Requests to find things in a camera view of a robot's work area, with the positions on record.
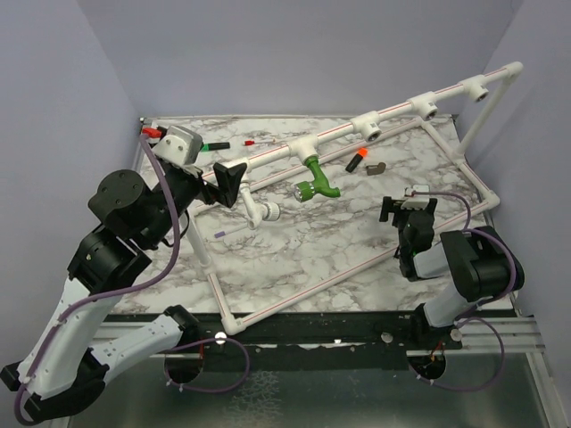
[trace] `green spigot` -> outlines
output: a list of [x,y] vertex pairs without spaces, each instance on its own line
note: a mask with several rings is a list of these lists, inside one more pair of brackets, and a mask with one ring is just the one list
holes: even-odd
[[341,191],[338,187],[331,188],[329,180],[319,166],[317,156],[310,156],[305,160],[305,166],[313,174],[314,180],[312,182],[302,181],[294,186],[294,196],[299,202],[306,202],[315,196],[315,193],[322,194],[327,198],[338,198],[341,196]]

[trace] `white pipe joint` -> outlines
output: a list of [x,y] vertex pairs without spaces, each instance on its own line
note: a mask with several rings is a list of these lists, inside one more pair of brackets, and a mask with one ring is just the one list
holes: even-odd
[[464,87],[464,92],[468,93],[468,96],[475,103],[481,102],[490,91],[485,87],[485,76],[480,74],[472,78],[466,78],[461,80],[459,83]]
[[294,140],[287,143],[289,146],[289,152],[293,156],[297,156],[303,165],[305,161],[310,156],[317,156],[318,152],[316,147],[318,146],[318,136],[300,136]]
[[253,200],[248,183],[242,183],[240,185],[240,195],[242,196],[242,201],[244,201],[246,213],[248,214],[248,227],[253,230],[261,223],[263,208],[259,203]]
[[436,116],[438,107],[434,104],[436,94],[434,92],[425,92],[424,94],[413,96],[407,101],[412,105],[414,111],[422,118],[422,120],[431,120]]
[[378,127],[378,123],[381,121],[381,118],[377,111],[370,111],[369,113],[361,114],[349,121],[353,124],[354,132],[360,133],[363,140],[369,143],[375,141],[381,136],[381,129]]

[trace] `white pvc pipe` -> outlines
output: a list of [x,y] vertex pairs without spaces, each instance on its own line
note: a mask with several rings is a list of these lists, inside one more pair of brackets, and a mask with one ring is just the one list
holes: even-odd
[[191,212],[189,214],[190,221],[188,222],[188,230],[186,231],[186,238],[193,247],[194,254],[198,257],[200,264],[203,268],[209,266],[212,263],[212,258],[206,246],[204,245],[203,238],[200,236],[198,231],[198,226],[194,222],[194,216]]
[[227,318],[229,318],[231,322],[234,321],[235,320],[234,316],[230,311],[230,307],[228,306],[226,297],[224,297],[224,292],[222,292],[222,289],[220,288],[220,282],[216,277],[216,273],[210,272],[209,274],[207,274],[207,276],[208,276],[208,282],[210,283],[211,288],[214,291],[214,297],[216,298],[216,303],[218,304],[218,308],[220,309],[220,314],[222,315],[222,322],[224,322],[224,320]]
[[240,185],[240,195],[242,196],[242,201],[246,207],[246,213],[248,215],[248,227],[255,229],[261,223],[261,208],[252,198],[250,193],[250,185],[242,183]]
[[420,126],[433,138],[433,140],[440,146],[448,158],[454,162],[458,169],[466,176],[466,178],[474,185],[483,199],[490,199],[497,197],[492,190],[482,181],[482,179],[469,167],[466,158],[454,152],[454,149],[442,138],[438,131],[432,126],[430,122],[424,122]]
[[256,169],[268,165],[271,162],[279,161],[280,159],[289,158],[289,146],[282,145],[267,152],[253,155],[250,157],[250,168],[248,170]]
[[[409,120],[407,122],[401,123],[400,125],[397,125],[396,127],[392,127],[392,128],[387,129],[386,131],[384,131],[381,134],[381,136],[375,141],[369,142],[369,141],[361,140],[358,143],[346,145],[342,149],[338,149],[338,150],[335,150],[334,152],[320,156],[319,161],[321,164],[324,164],[324,163],[327,163],[331,160],[335,160],[337,158],[345,156],[346,154],[353,153],[355,150],[360,149],[361,147],[368,147],[372,144],[378,143],[378,142],[383,141],[387,138],[391,138],[392,136],[397,136],[401,132],[405,132],[405,131],[408,131],[409,129],[413,129],[413,128],[417,127],[420,124],[420,121],[421,121],[420,118],[415,118],[415,119]],[[263,178],[260,181],[256,181],[256,182],[252,183],[250,185],[250,190],[252,192],[255,192],[257,190],[263,189],[264,187],[267,187],[269,185],[274,185],[275,183],[286,180],[290,177],[294,177],[294,176],[301,174],[302,172],[306,172],[306,171],[307,171],[307,168],[304,167],[303,165],[298,165],[296,167],[291,167],[290,169],[285,169],[285,170],[277,172],[276,174],[273,174],[269,177]],[[192,208],[192,212],[195,215],[198,215],[201,212],[205,212],[206,210],[214,208],[214,206],[215,205],[206,205],[206,204],[197,205],[196,207]]]
[[[491,73],[484,75],[483,78],[480,80],[480,83],[483,85],[487,85],[487,84],[492,83],[496,80],[502,80],[502,79],[513,80],[513,77],[516,76],[517,74],[519,74],[519,72],[521,71],[521,68],[522,68],[521,63],[512,62],[511,64],[508,64],[499,70],[492,71]],[[435,103],[437,101],[441,101],[441,100],[444,100],[447,98],[451,98],[451,97],[456,96],[456,95],[464,94],[468,90],[469,90],[469,87],[465,86],[462,83],[458,83],[454,86],[449,86],[449,87],[446,87],[444,89],[440,89],[438,91],[435,91],[433,93],[423,94],[423,95],[421,95],[421,97],[422,97],[424,103]],[[475,124],[470,129],[470,131],[472,131],[472,129],[474,129],[474,131],[472,131],[472,134],[475,134],[477,132],[477,130],[482,126],[482,124],[485,122],[485,120],[487,119],[489,114],[492,112],[493,107],[495,107],[495,104],[500,100],[503,93],[498,94],[499,92],[501,92],[501,88],[499,88],[498,90],[495,91],[495,93],[494,93],[495,96],[492,96],[492,99],[484,107],[484,110],[480,114],[480,117],[478,117]],[[387,109],[378,111],[377,112],[379,115],[378,122],[393,119],[393,118],[396,118],[398,116],[401,116],[402,114],[417,112],[416,111],[417,109],[418,108],[416,108],[411,101],[407,101],[406,103],[397,104],[397,105],[394,105],[393,107],[389,107]],[[316,135],[317,144],[323,144],[323,143],[326,143],[328,141],[336,140],[337,138],[341,138],[342,136],[348,136],[349,134],[353,134],[355,132],[356,132],[356,129],[354,129],[353,124],[351,122],[347,122],[347,123],[344,123],[344,124],[342,124],[336,128],[332,128],[332,129],[329,129],[327,131],[323,131],[323,132],[317,134]],[[464,144],[464,141],[463,141],[463,144],[460,145],[460,148],[463,148],[465,151],[465,148],[468,147],[468,144],[470,143],[471,138],[473,138],[473,136],[470,136],[469,139],[465,138],[464,140],[466,140],[466,143]],[[284,159],[284,158],[289,158],[290,156],[293,156],[294,154],[297,154],[297,153],[292,153],[289,146],[283,145],[283,146],[278,147],[276,149],[272,149],[272,150],[269,150],[267,152],[256,154],[256,155],[252,156],[251,158],[248,158],[245,161],[245,163],[248,164],[248,171],[251,171],[252,169],[258,168],[258,167],[263,166],[263,165],[267,165],[273,161],[277,161],[277,160]],[[222,163],[226,166],[229,166],[229,165],[235,165],[236,161],[234,160],[231,162],[222,162]],[[203,178],[207,178],[210,176],[212,176],[212,173],[208,173],[208,174],[203,175]]]
[[[477,215],[485,210],[489,210],[490,208],[493,208],[492,206],[490,206],[491,204],[488,201],[484,201],[478,205],[476,205],[473,209],[472,209],[472,215]],[[442,232],[445,232],[447,230],[450,230],[452,228],[454,228],[455,226],[462,224],[465,221],[465,218],[467,216],[467,212],[463,211],[461,212],[459,215],[454,216],[453,218],[450,218],[446,221],[444,221],[441,225],[437,226],[434,228],[434,233],[435,235],[438,235]],[[397,247],[392,247],[389,250],[383,251],[382,253],[380,253],[379,255],[373,257],[372,259],[369,259],[367,261],[364,261],[363,263],[360,263],[359,265],[355,266],[355,267],[351,267],[348,270],[345,270],[344,272],[337,274],[336,276],[332,276],[330,278],[328,278],[327,280],[313,285],[310,288],[307,288],[305,290],[302,290],[296,294],[294,294],[291,297],[288,297],[286,299],[281,300],[278,303],[275,303],[273,305],[270,305],[264,309],[261,309],[257,312],[254,312],[250,315],[248,315],[247,317],[241,318],[236,320],[236,325],[239,326],[240,330],[242,331],[245,328],[247,328],[250,325],[253,325],[259,321],[261,321],[262,319],[265,319],[267,317],[270,317],[276,313],[278,313],[279,311],[285,309],[285,308],[289,308],[293,305],[295,305],[296,303],[308,299],[309,297],[319,293],[319,292],[323,292],[324,290],[326,290],[327,288],[339,284],[342,281],[344,281],[345,279],[351,277],[351,276],[355,276],[358,273],[367,270],[369,268],[372,268],[373,266],[375,266],[376,264],[385,261],[387,259],[391,259],[394,255],[394,252],[396,251]],[[238,332],[227,332],[229,334],[236,334]]]
[[474,141],[474,137],[476,136],[482,125],[490,117],[493,109],[495,109],[496,105],[498,105],[500,99],[506,93],[510,85],[511,83],[508,80],[503,80],[501,82],[500,87],[498,87],[495,91],[493,91],[492,98],[490,98],[490,100],[486,103],[482,111],[480,111],[480,114],[478,115],[478,117],[476,118],[470,129],[467,131],[466,135],[460,142],[460,145],[456,148],[457,154],[463,155],[464,153],[466,153],[468,146],[472,143],[472,141]]

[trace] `pvc pipe frame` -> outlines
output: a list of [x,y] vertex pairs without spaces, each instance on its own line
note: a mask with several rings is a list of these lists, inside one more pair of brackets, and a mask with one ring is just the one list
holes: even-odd
[[[466,152],[466,149],[469,147],[469,145],[474,141],[474,137],[476,136],[477,132],[485,123],[485,121],[488,119],[493,109],[497,106],[498,102],[503,97],[508,87],[521,73],[522,69],[523,66],[521,62],[512,62],[511,64],[508,64],[502,67],[501,69],[490,72],[488,74],[474,76],[473,78],[462,80],[462,82],[458,83],[457,85],[449,86],[439,91],[429,92],[416,96],[414,98],[410,98],[406,103],[401,103],[393,107],[390,107],[388,109],[384,109],[377,112],[378,114],[377,123],[389,119],[394,119],[403,114],[409,114],[409,113],[419,114],[420,112],[426,111],[426,106],[424,105],[424,103],[435,103],[437,101],[441,101],[443,99],[450,98],[452,96],[469,94],[472,85],[486,86],[487,84],[490,84],[494,81],[501,80],[501,86],[494,91],[491,99],[486,103],[485,107],[482,109],[479,116],[472,124],[468,132],[466,133],[466,136],[460,142],[460,145],[456,148],[450,147],[450,145],[442,138],[442,136],[438,133],[438,131],[436,131],[436,129],[430,124],[430,122],[424,121],[420,117],[416,117],[396,127],[386,130],[376,140],[373,141],[363,140],[358,143],[349,144],[342,149],[336,150],[326,155],[320,156],[319,157],[320,163],[326,163],[333,159],[337,159],[341,156],[344,156],[345,154],[354,152],[355,149],[357,148],[378,143],[379,141],[382,141],[392,136],[396,136],[409,129],[422,127],[434,139],[436,144],[443,150],[444,154],[466,176],[468,181],[470,181],[470,183],[474,185],[474,187],[478,190],[478,192],[482,196],[482,202],[478,203],[475,207],[472,207],[472,215],[475,216],[486,210],[491,210],[492,208],[500,204],[500,198],[468,166],[466,158],[464,157],[464,153]],[[365,115],[362,116],[368,116],[368,118],[370,118],[370,113],[366,113]],[[241,158],[233,160],[231,162],[225,162],[225,164],[227,166],[231,166],[231,165],[236,165],[237,163],[245,162],[248,165],[247,170],[251,171],[254,168],[267,165],[273,161],[284,159],[290,157],[291,155],[297,155],[298,150],[300,150],[300,147],[299,145],[296,145],[296,142],[299,142],[300,140],[307,142],[307,144],[318,145],[328,141],[335,140],[342,136],[347,136],[349,134],[359,132],[358,129],[355,129],[357,127],[354,125],[355,123],[359,124],[359,119],[360,117],[354,118],[352,119],[352,122],[345,123],[337,128],[329,129],[328,131],[324,131],[320,134],[317,134],[316,136],[303,136],[301,138],[293,140],[292,142],[289,142],[287,145],[282,145],[276,149],[254,155],[250,158]],[[260,181],[252,183],[250,185],[250,190],[251,191],[260,190],[261,188],[264,188],[268,185],[273,185],[278,181],[282,181],[289,177],[293,177],[305,170],[306,168],[303,165],[300,165],[297,167],[286,169],[284,171],[280,171],[269,177],[263,178]],[[205,174],[203,177],[206,178],[209,176],[213,176],[213,173],[211,172]],[[205,212],[211,207],[212,206],[210,205],[199,205],[192,210],[192,214],[198,215],[201,212]],[[436,235],[439,235],[442,232],[451,230],[454,227],[462,224],[466,220],[466,215],[467,212],[463,211],[452,218],[448,218],[447,220],[445,220],[440,225],[434,228],[434,233]],[[202,238],[198,233],[192,215],[191,215],[191,226],[189,227],[188,230],[189,233],[187,234],[187,236],[191,244],[193,245],[194,251],[197,253],[197,256],[199,257],[201,264],[204,267],[204,271],[208,276],[208,281],[211,285],[212,291],[216,298],[216,302],[219,306],[222,324],[224,325],[226,333],[230,335],[240,333],[243,330],[245,330],[248,326],[256,324],[260,322],[262,319],[270,317],[273,314],[283,309],[289,308],[302,300],[308,299],[309,297],[317,294],[318,292],[323,292],[329,287],[339,284],[345,279],[351,276],[355,276],[358,273],[368,268],[371,268],[382,261],[391,259],[397,248],[395,246],[393,248],[385,250],[380,254],[376,255],[375,257],[373,257],[372,259],[368,259],[357,266],[351,267],[345,270],[344,272],[341,272],[335,276],[326,279],[325,281],[322,281],[318,284],[305,288],[304,290],[296,292],[292,296],[282,299],[277,303],[271,304],[264,309],[260,309],[256,312],[253,312],[252,314],[247,315],[246,317],[235,318],[230,311],[228,302],[226,300],[226,297],[224,296],[224,293],[219,284],[219,280],[216,276],[215,268],[211,264],[210,254],[208,254],[206,248],[204,247]]]

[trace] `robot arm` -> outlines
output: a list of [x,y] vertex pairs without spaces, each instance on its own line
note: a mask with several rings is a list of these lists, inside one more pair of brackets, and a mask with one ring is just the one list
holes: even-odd
[[[182,127],[171,127],[153,148],[180,216],[194,199],[231,207],[236,201],[246,165],[231,169],[215,164],[218,186],[206,183],[193,164],[203,147],[202,138]],[[0,378],[11,391],[30,394],[24,408],[35,423],[72,416],[91,405],[105,385],[138,361],[181,340],[196,340],[196,320],[180,306],[171,307],[133,333],[90,347],[99,325],[120,300],[120,295],[91,301],[61,315],[89,296],[132,286],[150,265],[143,250],[154,250],[172,227],[170,213],[157,185],[150,189],[131,170],[115,171],[103,179],[88,203],[101,221],[80,243],[70,265],[62,297],[40,340],[21,362],[2,370]],[[58,325],[56,333],[53,326]],[[51,342],[45,347],[46,338]],[[38,355],[39,364],[28,373]]]
[[[399,231],[395,258],[399,259],[403,276],[417,281],[451,274],[451,283],[419,305],[411,318],[413,340],[430,348],[450,333],[458,317],[478,303],[501,296],[509,284],[511,268],[504,250],[491,241],[505,246],[491,226],[444,232],[440,234],[441,242],[433,246],[437,200],[414,194],[428,190],[426,185],[415,185],[405,190],[403,200],[384,198],[380,221],[387,221],[393,213],[393,226]],[[511,251],[509,254],[516,270],[511,289],[515,291],[524,285],[525,276],[517,258]]]

